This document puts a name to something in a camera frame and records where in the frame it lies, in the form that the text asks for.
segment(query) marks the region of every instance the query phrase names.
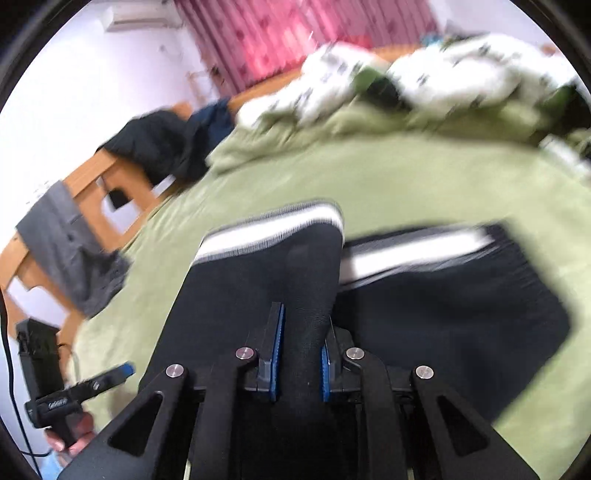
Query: metal pin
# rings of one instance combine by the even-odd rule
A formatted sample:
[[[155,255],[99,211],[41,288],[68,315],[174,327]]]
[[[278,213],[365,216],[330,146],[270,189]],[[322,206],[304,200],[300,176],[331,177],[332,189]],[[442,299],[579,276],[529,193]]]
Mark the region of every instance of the metal pin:
[[[249,346],[243,346],[236,350],[236,357],[240,360],[248,360],[249,358],[252,358],[254,354],[255,351]]]
[[[180,377],[183,374],[183,372],[184,372],[184,368],[182,365],[179,365],[179,364],[169,365],[168,368],[166,369],[166,374],[170,378]]]
[[[429,380],[435,374],[435,372],[433,372],[433,369],[431,367],[428,367],[427,365],[421,365],[420,367],[417,367],[415,372],[417,373],[417,376],[419,378],[422,378],[424,380]]]
[[[365,356],[365,352],[357,346],[347,349],[346,353],[351,360],[361,360]]]

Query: triangular cutout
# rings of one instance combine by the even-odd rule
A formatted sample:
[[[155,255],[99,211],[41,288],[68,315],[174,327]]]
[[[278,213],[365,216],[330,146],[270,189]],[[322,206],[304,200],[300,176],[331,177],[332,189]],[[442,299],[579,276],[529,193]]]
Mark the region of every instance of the triangular cutout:
[[[488,438],[460,412],[446,397],[437,397],[437,405],[446,424],[453,449],[460,457],[470,455],[488,446]]]
[[[162,395],[154,394],[109,439],[109,445],[136,457],[144,454],[154,421],[162,405]]]

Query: curtain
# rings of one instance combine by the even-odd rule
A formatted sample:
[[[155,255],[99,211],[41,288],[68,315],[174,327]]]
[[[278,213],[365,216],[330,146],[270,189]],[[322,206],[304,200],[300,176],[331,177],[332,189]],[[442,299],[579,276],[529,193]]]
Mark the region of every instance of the curtain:
[[[427,0],[175,0],[204,62],[233,95],[297,66],[319,45],[418,43],[437,31]]]

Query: bed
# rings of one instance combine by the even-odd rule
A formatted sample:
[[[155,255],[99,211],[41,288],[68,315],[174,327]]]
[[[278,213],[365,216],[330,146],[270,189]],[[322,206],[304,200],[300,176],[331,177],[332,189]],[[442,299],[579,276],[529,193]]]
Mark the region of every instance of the bed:
[[[378,53],[392,61],[414,48],[389,47]],[[274,92],[297,76],[294,71],[267,80],[234,97],[229,106],[236,111],[248,99]],[[181,116],[190,113],[187,105],[173,109]],[[1,254],[0,284],[5,290],[17,276],[27,288],[46,288],[66,308],[60,342],[74,345],[83,378],[125,361],[135,363],[138,373],[125,385],[86,404],[100,428],[134,397],[207,231],[318,197],[337,201],[348,238],[408,225],[506,219],[544,281],[571,312],[573,333],[495,427],[540,478],[557,480],[591,432],[591,373],[586,368],[591,190],[528,145],[527,128],[519,137],[506,118],[474,120],[447,124],[436,133],[409,132],[398,128],[395,116],[354,102],[306,131],[281,123],[263,137],[237,129],[212,153],[212,168],[200,182],[190,187],[175,183],[159,197],[151,194],[139,169],[100,151],[65,183],[102,245],[122,248],[132,261],[124,289],[85,322],[18,236]],[[99,176],[104,187],[96,183]],[[106,189],[116,187],[142,211],[122,235],[99,208]],[[7,305],[14,334],[24,313],[10,298]],[[65,353],[62,361],[66,371]]]

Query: blue tip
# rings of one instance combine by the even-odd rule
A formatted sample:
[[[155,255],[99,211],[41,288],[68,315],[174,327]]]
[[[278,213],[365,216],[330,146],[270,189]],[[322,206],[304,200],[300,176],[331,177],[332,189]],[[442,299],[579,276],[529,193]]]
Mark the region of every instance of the blue tip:
[[[121,369],[121,373],[123,373],[126,378],[131,377],[131,375],[135,373],[135,367],[131,362],[125,362],[119,368]]]

